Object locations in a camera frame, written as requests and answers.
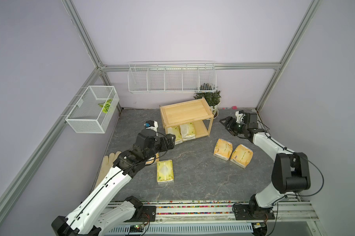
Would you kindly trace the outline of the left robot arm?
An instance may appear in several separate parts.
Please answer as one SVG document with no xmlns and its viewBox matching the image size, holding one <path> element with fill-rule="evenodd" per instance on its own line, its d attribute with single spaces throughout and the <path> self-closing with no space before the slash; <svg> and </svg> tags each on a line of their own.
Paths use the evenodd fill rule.
<svg viewBox="0 0 355 236">
<path fill-rule="evenodd" d="M 120 153 L 100 184 L 67 216 L 52 222 L 57 236 L 103 236 L 116 225 L 140 218 L 143 203 L 130 196 L 120 206 L 104 213 L 104 209 L 157 153 L 175 147 L 175 135 L 161 134 L 152 129 L 142 130 L 131 149 Z"/>
</svg>

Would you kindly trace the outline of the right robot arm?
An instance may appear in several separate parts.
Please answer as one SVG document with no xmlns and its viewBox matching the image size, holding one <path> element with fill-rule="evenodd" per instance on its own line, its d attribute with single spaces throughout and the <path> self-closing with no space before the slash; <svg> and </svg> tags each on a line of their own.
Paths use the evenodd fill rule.
<svg viewBox="0 0 355 236">
<path fill-rule="evenodd" d="M 229 116 L 219 122 L 230 134 L 249 140 L 274 161 L 271 183 L 251 197 L 249 209 L 270 209 L 288 194 L 311 187 L 307 156 L 302 152 L 288 150 L 273 139 L 266 129 L 259 126 L 257 113 L 240 110 L 235 117 Z"/>
</svg>

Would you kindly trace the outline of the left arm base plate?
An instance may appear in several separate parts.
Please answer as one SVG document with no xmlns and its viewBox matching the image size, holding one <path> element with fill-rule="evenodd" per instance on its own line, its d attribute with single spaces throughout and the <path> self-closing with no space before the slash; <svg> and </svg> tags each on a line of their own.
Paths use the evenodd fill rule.
<svg viewBox="0 0 355 236">
<path fill-rule="evenodd" d="M 143 205 L 141 209 L 137 209 L 135 214 L 129 220 L 126 220 L 124 223 L 128 222 L 154 222 L 156 219 L 156 206 Z"/>
</svg>

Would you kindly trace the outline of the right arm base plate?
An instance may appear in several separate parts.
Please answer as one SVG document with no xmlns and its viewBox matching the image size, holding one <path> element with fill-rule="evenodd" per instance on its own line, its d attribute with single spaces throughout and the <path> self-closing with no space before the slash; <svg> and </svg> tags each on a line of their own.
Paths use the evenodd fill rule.
<svg viewBox="0 0 355 236">
<path fill-rule="evenodd" d="M 274 220 L 275 214 L 273 209 L 262 208 L 257 205 L 246 205 L 235 203 L 232 205 L 232 211 L 235 215 L 236 220 L 259 220 L 268 221 Z"/>
</svg>

